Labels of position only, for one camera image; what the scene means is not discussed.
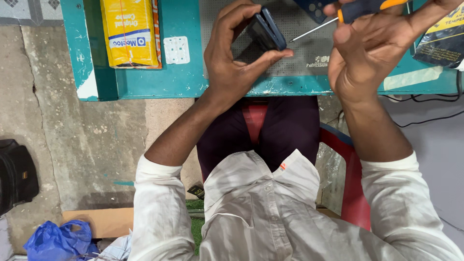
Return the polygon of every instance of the man's left hand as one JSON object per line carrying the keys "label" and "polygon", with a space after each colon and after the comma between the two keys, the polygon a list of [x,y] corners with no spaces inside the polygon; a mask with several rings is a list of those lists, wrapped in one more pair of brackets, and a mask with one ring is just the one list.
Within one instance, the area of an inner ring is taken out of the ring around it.
{"label": "man's left hand", "polygon": [[249,24],[261,5],[251,0],[238,0],[224,7],[216,18],[204,58],[209,74],[209,87],[202,98],[224,112],[241,99],[251,85],[269,67],[283,57],[292,57],[293,51],[267,51],[251,64],[234,61],[231,44]]}

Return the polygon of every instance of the shirt sleeve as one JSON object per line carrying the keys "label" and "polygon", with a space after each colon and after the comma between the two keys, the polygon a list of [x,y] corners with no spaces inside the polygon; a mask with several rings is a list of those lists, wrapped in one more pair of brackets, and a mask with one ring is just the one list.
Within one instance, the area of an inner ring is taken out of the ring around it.
{"label": "shirt sleeve", "polygon": [[361,164],[361,183],[376,236],[409,261],[464,260],[461,250],[442,231],[415,152],[394,162]]}
{"label": "shirt sleeve", "polygon": [[179,167],[140,157],[135,175],[134,231],[129,261],[192,260],[195,243]]}

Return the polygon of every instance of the person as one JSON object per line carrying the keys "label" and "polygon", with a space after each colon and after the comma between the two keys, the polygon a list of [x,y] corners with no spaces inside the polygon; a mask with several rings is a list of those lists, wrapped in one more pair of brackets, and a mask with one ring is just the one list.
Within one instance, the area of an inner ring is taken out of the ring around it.
{"label": "person", "polygon": [[[464,260],[442,232],[415,152],[377,96],[413,41],[461,3],[429,0],[408,16],[401,15],[403,6],[390,7],[334,31],[328,78],[361,159],[371,231],[315,210],[315,98],[271,98],[253,150],[236,102],[266,69],[294,53],[234,61],[231,44],[261,6],[238,0],[224,7],[204,53],[209,87],[138,163],[129,260]],[[338,6],[324,12],[334,15]],[[199,257],[180,181],[195,145],[207,177]]]}

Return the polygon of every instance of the concrete floor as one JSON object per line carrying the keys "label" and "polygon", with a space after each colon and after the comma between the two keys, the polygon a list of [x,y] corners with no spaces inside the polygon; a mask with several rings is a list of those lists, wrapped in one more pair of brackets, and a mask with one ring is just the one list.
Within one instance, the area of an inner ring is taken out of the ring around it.
{"label": "concrete floor", "polygon": [[[24,254],[62,211],[132,206],[140,155],[193,99],[79,101],[64,27],[0,26],[0,46],[0,139],[25,145],[39,175],[40,194],[6,214],[13,252]],[[319,102],[321,121],[337,118],[336,97]],[[181,179],[201,182],[196,149]]]}

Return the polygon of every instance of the blue plastic bag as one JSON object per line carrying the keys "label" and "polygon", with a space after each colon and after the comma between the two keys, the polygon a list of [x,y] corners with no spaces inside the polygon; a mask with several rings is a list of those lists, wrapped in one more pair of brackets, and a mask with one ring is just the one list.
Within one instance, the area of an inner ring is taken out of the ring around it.
{"label": "blue plastic bag", "polygon": [[[72,231],[72,225],[80,226],[80,230]],[[89,223],[71,220],[61,227],[47,221],[43,223],[24,244],[28,261],[63,261],[89,260],[79,257],[83,254],[100,253],[92,244],[92,231]]]}

